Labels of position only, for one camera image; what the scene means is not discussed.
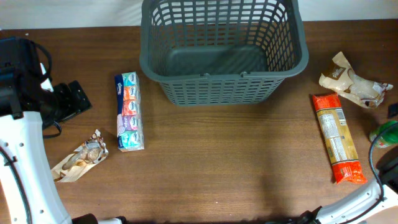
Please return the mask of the grey plastic basket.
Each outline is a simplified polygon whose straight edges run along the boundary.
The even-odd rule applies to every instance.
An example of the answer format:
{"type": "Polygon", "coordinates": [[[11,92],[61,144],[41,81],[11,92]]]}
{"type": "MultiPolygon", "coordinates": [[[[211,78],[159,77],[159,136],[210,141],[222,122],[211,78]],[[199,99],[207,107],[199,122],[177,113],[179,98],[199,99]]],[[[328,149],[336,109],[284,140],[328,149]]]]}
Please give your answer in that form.
{"type": "Polygon", "coordinates": [[[297,0],[148,0],[141,11],[141,69],[175,105],[260,103],[309,61],[297,0]]]}

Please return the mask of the orange spaghetti package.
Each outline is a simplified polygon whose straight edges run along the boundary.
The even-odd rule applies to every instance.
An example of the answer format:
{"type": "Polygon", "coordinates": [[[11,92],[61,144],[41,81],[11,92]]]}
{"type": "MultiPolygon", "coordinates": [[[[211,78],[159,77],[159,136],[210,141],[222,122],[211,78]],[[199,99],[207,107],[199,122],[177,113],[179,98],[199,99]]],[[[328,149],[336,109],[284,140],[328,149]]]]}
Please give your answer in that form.
{"type": "Polygon", "coordinates": [[[338,95],[336,93],[313,95],[312,101],[335,182],[337,184],[344,181],[365,184],[368,180],[363,174],[338,95]]]}

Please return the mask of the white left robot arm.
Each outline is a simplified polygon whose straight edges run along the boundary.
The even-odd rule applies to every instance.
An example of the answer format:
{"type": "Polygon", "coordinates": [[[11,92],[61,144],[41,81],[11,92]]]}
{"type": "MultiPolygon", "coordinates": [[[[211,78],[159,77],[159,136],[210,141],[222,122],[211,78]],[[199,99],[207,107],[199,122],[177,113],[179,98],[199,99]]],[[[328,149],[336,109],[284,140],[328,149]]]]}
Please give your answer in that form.
{"type": "Polygon", "coordinates": [[[1,40],[1,185],[13,223],[96,223],[89,213],[72,218],[55,183],[74,181],[104,161],[101,133],[93,135],[56,167],[50,167],[44,129],[59,127],[91,108],[76,81],[52,85],[46,49],[19,37],[1,40]]]}

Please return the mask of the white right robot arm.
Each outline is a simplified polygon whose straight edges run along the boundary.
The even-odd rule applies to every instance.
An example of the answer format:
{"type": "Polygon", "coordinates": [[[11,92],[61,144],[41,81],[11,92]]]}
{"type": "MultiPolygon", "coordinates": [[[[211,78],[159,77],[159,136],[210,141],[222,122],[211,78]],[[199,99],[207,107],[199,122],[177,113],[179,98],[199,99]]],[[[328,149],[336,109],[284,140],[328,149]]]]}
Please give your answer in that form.
{"type": "Polygon", "coordinates": [[[362,185],[347,197],[316,210],[306,211],[291,223],[360,223],[391,207],[397,206],[397,148],[381,157],[377,165],[382,187],[375,179],[362,185]]]}

